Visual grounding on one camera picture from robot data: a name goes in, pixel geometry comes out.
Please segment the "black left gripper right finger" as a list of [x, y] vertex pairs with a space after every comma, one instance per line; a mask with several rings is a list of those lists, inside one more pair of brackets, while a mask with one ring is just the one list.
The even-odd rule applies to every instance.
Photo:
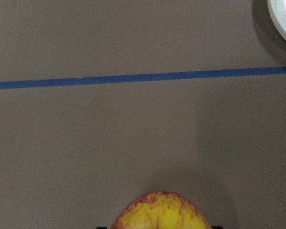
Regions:
[[212, 229], [223, 229], [222, 226], [212, 226], [211, 228], [212, 228]]

